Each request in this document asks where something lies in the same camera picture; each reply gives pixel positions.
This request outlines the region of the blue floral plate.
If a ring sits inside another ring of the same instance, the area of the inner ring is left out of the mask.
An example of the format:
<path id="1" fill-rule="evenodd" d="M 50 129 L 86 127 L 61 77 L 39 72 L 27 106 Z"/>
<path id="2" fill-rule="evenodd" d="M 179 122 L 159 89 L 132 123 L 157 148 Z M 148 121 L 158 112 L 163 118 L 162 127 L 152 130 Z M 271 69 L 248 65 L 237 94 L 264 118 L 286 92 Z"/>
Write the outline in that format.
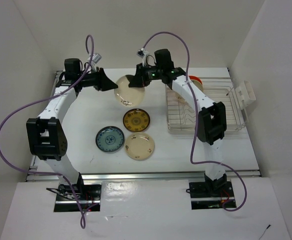
<path id="1" fill-rule="evenodd" d="M 103 152 L 112 153 L 119 150 L 125 141 L 123 131 L 116 126 L 102 128 L 95 137 L 95 144 Z"/>

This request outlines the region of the aluminium frame rail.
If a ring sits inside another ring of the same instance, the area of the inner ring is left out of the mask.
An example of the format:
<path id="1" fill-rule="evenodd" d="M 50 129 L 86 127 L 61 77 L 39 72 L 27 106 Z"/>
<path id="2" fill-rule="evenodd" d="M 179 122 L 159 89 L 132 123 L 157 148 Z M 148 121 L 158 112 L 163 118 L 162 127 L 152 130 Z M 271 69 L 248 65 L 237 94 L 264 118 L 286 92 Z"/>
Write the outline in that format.
<path id="1" fill-rule="evenodd" d="M 235 100 L 227 96 L 233 83 L 226 67 L 191 68 L 190 75 L 199 77 L 209 96 L 221 100 L 233 110 Z M 67 156 L 73 167 L 88 182 L 97 179 L 171 179 L 200 176 L 208 164 L 193 165 L 190 152 L 193 131 L 170 131 L 167 125 L 166 87 L 161 81 L 153 81 L 145 90 L 142 103 L 137 106 L 150 115 L 146 129 L 155 143 L 153 154 L 146 160 L 134 160 L 124 147 L 113 153 L 99 150 L 95 143 L 97 132 L 106 126 L 123 130 L 125 139 L 131 134 L 123 126 L 123 115 L 129 110 L 115 99 L 114 91 L 96 91 L 84 88 L 67 111 L 62 128 L 68 148 Z M 223 163 L 234 168 L 241 176 L 259 177 L 260 169 L 246 128 L 229 130 L 222 142 Z"/>

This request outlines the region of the beige plate with flower motifs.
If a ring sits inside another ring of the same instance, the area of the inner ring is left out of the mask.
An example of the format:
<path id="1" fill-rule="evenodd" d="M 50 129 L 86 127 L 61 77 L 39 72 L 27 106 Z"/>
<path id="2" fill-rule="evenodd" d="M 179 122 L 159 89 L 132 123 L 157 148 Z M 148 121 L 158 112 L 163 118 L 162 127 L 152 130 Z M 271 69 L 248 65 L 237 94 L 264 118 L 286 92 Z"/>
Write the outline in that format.
<path id="1" fill-rule="evenodd" d="M 155 141 L 145 132 L 135 132 L 126 138 L 124 149 L 131 159 L 144 161 L 153 154 Z"/>

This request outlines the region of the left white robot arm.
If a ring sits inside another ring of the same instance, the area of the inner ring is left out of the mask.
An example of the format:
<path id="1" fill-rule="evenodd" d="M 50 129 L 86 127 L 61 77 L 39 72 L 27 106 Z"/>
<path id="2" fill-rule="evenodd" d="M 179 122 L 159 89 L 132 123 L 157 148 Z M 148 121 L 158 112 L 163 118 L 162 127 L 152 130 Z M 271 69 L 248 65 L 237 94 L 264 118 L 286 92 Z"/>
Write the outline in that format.
<path id="1" fill-rule="evenodd" d="M 97 91 L 110 91 L 118 85 L 110 80 L 103 68 L 84 73 L 78 58 L 64 60 L 64 71 L 55 86 L 53 99 L 36 118 L 26 122 L 30 152 L 45 161 L 57 174 L 59 190 L 74 200 L 86 192 L 82 175 L 72 166 L 67 156 L 68 141 L 62 122 L 72 103 L 83 88 L 94 87 Z"/>

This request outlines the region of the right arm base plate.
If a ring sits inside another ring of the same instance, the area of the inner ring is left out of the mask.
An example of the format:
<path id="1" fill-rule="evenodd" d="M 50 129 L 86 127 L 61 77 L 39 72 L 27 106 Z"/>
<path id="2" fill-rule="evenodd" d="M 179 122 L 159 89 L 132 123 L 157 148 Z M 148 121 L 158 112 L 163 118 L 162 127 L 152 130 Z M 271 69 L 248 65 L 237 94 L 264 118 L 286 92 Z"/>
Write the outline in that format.
<path id="1" fill-rule="evenodd" d="M 214 192 L 208 190 L 205 182 L 189 182 L 185 192 L 190 195 L 192 210 L 222 209 L 223 204 L 227 209 L 237 207 L 233 185 L 230 181 Z"/>

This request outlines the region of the yellow plate with dark rim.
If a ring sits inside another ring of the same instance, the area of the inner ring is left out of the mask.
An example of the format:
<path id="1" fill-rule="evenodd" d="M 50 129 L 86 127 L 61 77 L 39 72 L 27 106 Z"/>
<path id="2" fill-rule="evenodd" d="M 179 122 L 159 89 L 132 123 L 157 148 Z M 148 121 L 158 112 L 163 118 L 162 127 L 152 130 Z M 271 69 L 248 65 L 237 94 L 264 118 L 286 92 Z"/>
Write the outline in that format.
<path id="1" fill-rule="evenodd" d="M 149 127 L 151 118 L 145 110 L 133 108 L 124 114 L 122 122 L 130 132 L 143 132 Z"/>

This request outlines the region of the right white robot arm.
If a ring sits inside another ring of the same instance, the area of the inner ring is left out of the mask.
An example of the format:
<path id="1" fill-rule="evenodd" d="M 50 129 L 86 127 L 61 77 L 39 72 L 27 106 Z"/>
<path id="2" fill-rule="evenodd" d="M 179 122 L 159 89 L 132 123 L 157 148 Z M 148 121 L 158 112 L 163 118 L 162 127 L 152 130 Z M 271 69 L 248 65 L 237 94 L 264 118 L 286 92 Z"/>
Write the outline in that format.
<path id="1" fill-rule="evenodd" d="M 160 49 L 154 53 L 154 65 L 148 64 L 150 54 L 144 48 L 139 49 L 137 55 L 142 62 L 137 64 L 129 87 L 147 87 L 151 81 L 160 80 L 194 110 L 194 139 L 203 143 L 204 163 L 208 164 L 204 173 L 205 192 L 209 196 L 217 196 L 227 182 L 221 152 L 222 139 L 227 129 L 225 105 L 209 98 L 195 86 L 186 71 L 175 67 L 168 49 Z"/>

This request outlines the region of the beige plate with green brushstroke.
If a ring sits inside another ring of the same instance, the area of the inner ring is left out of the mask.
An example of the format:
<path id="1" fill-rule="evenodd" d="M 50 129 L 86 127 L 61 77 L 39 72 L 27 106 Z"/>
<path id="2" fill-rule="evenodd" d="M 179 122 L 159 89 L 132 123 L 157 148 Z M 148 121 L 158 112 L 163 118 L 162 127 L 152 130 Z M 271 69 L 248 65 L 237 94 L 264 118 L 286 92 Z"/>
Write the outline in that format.
<path id="1" fill-rule="evenodd" d="M 116 84 L 118 88 L 114 90 L 115 99 L 124 107 L 132 108 L 142 103 L 145 97 L 144 87 L 129 87 L 133 75 L 124 75 L 120 77 Z"/>

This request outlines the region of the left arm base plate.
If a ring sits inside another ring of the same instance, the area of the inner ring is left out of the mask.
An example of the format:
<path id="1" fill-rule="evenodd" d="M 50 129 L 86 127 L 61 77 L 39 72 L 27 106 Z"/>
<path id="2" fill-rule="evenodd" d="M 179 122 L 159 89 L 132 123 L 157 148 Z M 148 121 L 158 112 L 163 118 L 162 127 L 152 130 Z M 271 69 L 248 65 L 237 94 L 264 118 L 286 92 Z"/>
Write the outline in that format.
<path id="1" fill-rule="evenodd" d="M 55 194 L 53 210 L 55 213 L 78 212 L 80 209 L 77 205 L 76 197 L 85 212 L 99 212 L 101 209 L 101 183 L 84 185 L 82 193 L 78 189 L 75 190 L 76 197 L 71 189 L 64 185 L 59 185 L 57 188 L 47 187 L 46 190 Z"/>

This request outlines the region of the orange plastic plate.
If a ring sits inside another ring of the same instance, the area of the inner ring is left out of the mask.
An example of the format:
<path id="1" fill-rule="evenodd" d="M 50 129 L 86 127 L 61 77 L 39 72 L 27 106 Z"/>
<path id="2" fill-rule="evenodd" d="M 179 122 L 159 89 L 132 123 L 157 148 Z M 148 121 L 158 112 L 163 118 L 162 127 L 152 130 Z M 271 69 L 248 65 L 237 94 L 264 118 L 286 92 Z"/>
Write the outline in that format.
<path id="1" fill-rule="evenodd" d="M 189 77 L 192 81 L 197 81 L 197 82 L 199 82 L 199 83 L 202 84 L 202 80 L 201 80 L 199 77 L 194 76 L 194 75 L 189 75 L 188 77 Z"/>

